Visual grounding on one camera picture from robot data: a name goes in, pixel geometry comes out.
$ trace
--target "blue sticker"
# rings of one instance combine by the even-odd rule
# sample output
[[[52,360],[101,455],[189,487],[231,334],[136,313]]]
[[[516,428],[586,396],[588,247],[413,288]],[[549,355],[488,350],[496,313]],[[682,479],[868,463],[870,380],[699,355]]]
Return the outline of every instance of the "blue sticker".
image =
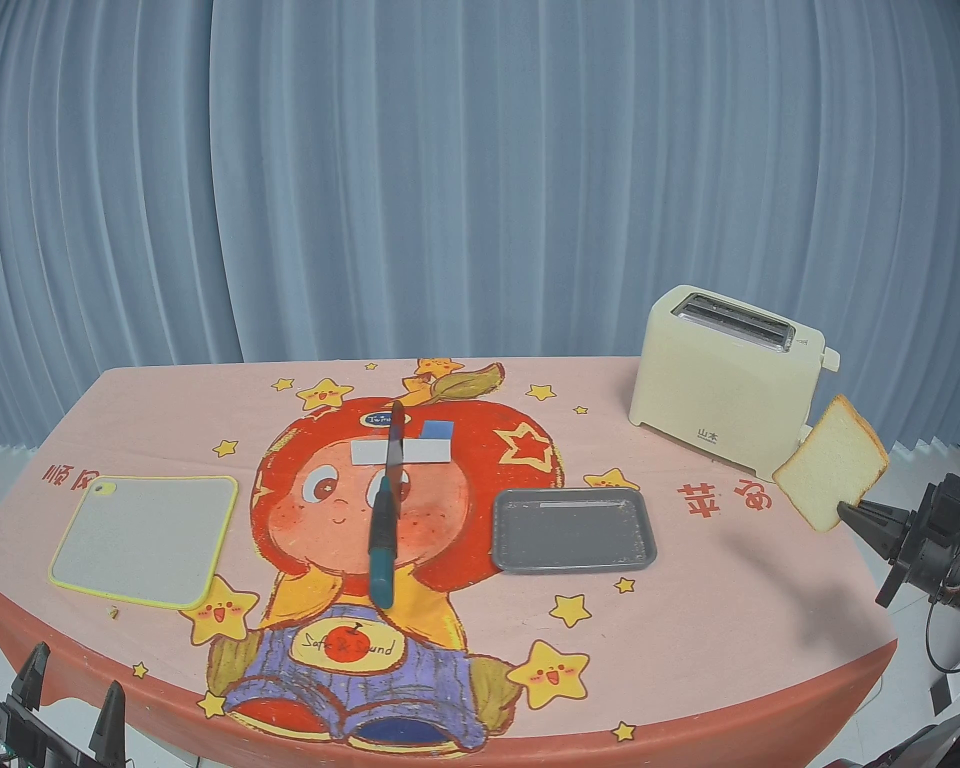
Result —
[[[453,421],[425,421],[420,431],[422,440],[453,440]]]

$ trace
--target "toast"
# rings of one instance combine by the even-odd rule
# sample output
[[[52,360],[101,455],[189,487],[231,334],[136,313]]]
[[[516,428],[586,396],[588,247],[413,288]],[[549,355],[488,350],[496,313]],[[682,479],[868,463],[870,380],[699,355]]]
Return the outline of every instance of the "toast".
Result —
[[[838,395],[774,482],[815,531],[840,522],[837,504],[856,506],[890,466],[874,428]]]

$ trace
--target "bread crust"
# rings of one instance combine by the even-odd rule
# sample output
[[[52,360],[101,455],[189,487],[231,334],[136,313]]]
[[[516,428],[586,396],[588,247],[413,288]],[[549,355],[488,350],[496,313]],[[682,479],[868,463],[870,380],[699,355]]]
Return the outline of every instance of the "bread crust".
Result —
[[[807,435],[806,440],[800,445],[799,448],[797,448],[796,451],[794,451],[793,455],[789,459],[787,459],[785,462],[783,462],[782,465],[780,465],[780,467],[774,472],[773,478],[774,478],[774,482],[777,483],[779,487],[780,479],[778,478],[778,475],[780,475],[781,471],[785,467],[787,467],[787,465],[792,464],[793,462],[799,460],[802,457],[804,451],[807,449],[807,447],[811,443],[810,438],[813,436],[813,433],[816,432],[817,427],[819,427],[820,424],[823,422],[823,420],[827,417],[827,414],[829,413],[830,409],[834,407],[843,408],[843,410],[846,411],[846,413],[853,419],[856,425],[859,426],[860,429],[867,435],[867,437],[870,438],[871,442],[873,442],[874,448],[876,449],[876,452],[879,454],[880,459],[882,460],[882,467],[880,468],[879,472],[876,474],[876,477],[873,479],[873,481],[871,481],[870,485],[868,485],[863,490],[863,492],[856,498],[856,500],[851,502],[851,504],[855,506],[856,504],[859,504],[863,500],[863,497],[866,495],[867,491],[869,491],[870,488],[874,486],[876,481],[879,480],[880,477],[883,475],[883,473],[887,470],[887,468],[890,467],[890,457],[887,455],[887,450],[886,448],[883,447],[883,443],[880,441],[880,438],[875,432],[874,428],[870,425],[870,423],[866,419],[864,419],[862,416],[860,416],[860,414],[856,412],[856,409],[853,407],[853,404],[844,395],[837,395],[830,402],[830,405],[827,407],[827,410],[824,411],[824,414],[820,417],[820,420],[817,421],[813,429],[810,430],[810,434]],[[784,495],[786,495],[788,499],[790,499],[790,503],[793,504],[795,508],[799,509],[799,507],[797,507],[797,502],[790,496],[790,493],[784,488],[780,488],[780,490],[783,491]],[[839,522],[839,518],[829,528],[824,529],[824,532],[830,531],[833,528],[835,528],[838,522]]]

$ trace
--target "floor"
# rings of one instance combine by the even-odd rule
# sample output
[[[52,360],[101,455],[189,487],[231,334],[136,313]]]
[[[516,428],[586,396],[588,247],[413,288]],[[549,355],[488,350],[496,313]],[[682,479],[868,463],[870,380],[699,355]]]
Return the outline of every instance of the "floor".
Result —
[[[30,461],[30,451],[0,447],[0,499]],[[939,483],[949,472],[960,474],[960,448],[918,444],[908,451],[896,445],[890,468],[867,498],[898,507],[915,508],[928,482]],[[889,566],[865,544],[864,559],[879,587]],[[960,714],[960,702],[939,717],[933,714],[930,686],[939,673],[930,666],[924,648],[924,625],[928,611],[924,595],[906,585],[889,608],[900,645],[882,680],[867,696],[860,710],[809,768],[823,768],[838,757],[868,762],[901,742],[924,725]],[[960,611],[940,607],[933,615],[930,630],[934,658],[942,665],[960,662]],[[15,671],[0,655],[0,691],[8,689]],[[78,747],[85,748],[97,719],[97,709],[76,699],[43,708],[41,716],[54,730]],[[135,768],[182,768],[196,766],[191,756],[177,757],[132,728],[127,728],[127,754]],[[200,768],[217,768],[201,760]]]

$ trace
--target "cream toaster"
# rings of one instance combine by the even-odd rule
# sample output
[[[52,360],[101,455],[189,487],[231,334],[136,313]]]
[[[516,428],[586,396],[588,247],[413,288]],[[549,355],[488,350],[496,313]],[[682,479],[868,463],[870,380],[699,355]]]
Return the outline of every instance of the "cream toaster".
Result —
[[[679,285],[650,310],[630,421],[772,480],[810,431],[821,368],[840,355],[816,328]]]

